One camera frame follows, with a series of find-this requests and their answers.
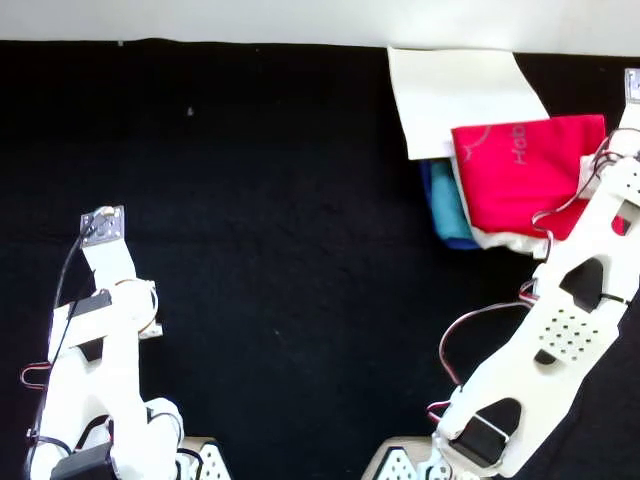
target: black backdrop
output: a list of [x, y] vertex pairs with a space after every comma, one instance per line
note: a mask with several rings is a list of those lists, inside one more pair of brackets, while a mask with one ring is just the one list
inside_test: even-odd
[[[451, 389], [440, 334], [533, 268], [435, 238], [382, 49], [6, 42], [0, 59], [3, 478], [37, 402], [18, 369], [44, 358], [57, 272], [98, 205], [126, 205], [139, 276], [158, 283], [144, 398], [176, 401], [240, 480], [359, 478], [385, 438], [428, 434], [424, 406]], [[640, 64], [518, 62], [550, 113], [610, 127]], [[67, 294], [85, 277], [76, 262]], [[637, 478], [635, 320], [519, 478]], [[471, 371], [517, 321], [470, 324], [452, 359]]]

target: red t-shirt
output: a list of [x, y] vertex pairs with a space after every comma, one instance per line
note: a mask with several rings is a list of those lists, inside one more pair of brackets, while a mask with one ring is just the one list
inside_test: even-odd
[[[533, 228], [531, 217], [559, 207], [576, 193], [580, 157], [595, 152], [605, 125], [602, 115], [574, 115], [460, 127], [452, 134], [471, 224], [487, 233], [544, 237]], [[576, 200], [539, 225], [564, 240], [585, 205], [585, 200]]]

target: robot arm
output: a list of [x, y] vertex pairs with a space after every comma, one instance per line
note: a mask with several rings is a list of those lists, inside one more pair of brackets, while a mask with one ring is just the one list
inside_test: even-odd
[[[571, 235], [536, 270], [539, 298], [516, 333], [454, 391], [433, 435], [454, 475], [514, 476], [566, 416], [638, 289], [639, 220], [640, 163], [627, 156], [602, 171]], [[480, 413], [504, 399], [520, 407], [513, 432]]]
[[[155, 284], [136, 277], [123, 207], [83, 215], [81, 232], [96, 292], [54, 312], [51, 373], [39, 428], [31, 432], [29, 476], [173, 480], [182, 418], [168, 400], [144, 403], [139, 391], [139, 339], [162, 335]], [[103, 428], [94, 445], [74, 452], [87, 425], [101, 416], [110, 419], [110, 433]]]

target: blue cloth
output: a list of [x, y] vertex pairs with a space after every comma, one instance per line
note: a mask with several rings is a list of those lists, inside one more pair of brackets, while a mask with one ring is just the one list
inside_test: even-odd
[[473, 240], [464, 215], [458, 186], [453, 178], [449, 160], [422, 160], [420, 173], [425, 197], [431, 208], [436, 233], [449, 247], [456, 250], [480, 248]]

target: hole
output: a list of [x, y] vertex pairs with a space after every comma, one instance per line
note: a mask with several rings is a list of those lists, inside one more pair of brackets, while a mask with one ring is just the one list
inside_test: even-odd
[[615, 217], [613, 217], [611, 228], [616, 235], [624, 237], [629, 233], [631, 227], [637, 223], [639, 218], [640, 208], [625, 200], [622, 202], [622, 205], [620, 205]]
[[591, 257], [567, 272], [560, 288], [573, 297], [574, 305], [590, 313], [600, 304], [603, 276], [602, 261]]

